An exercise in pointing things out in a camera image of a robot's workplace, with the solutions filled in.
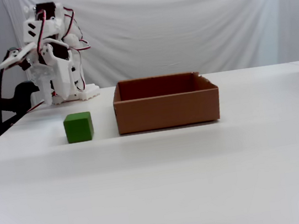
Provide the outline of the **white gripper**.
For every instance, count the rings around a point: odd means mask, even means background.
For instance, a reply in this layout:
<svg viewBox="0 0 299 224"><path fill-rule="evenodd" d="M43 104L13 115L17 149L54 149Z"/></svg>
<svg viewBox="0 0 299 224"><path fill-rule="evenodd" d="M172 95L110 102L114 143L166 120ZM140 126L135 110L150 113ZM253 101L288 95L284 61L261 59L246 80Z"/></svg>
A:
<svg viewBox="0 0 299 224"><path fill-rule="evenodd" d="M57 95L63 100L68 99L71 93L72 64L69 48L64 43L43 43L39 48L38 59L40 65L30 67L32 82L38 86L40 96L46 105L52 105L51 80Z"/></svg>

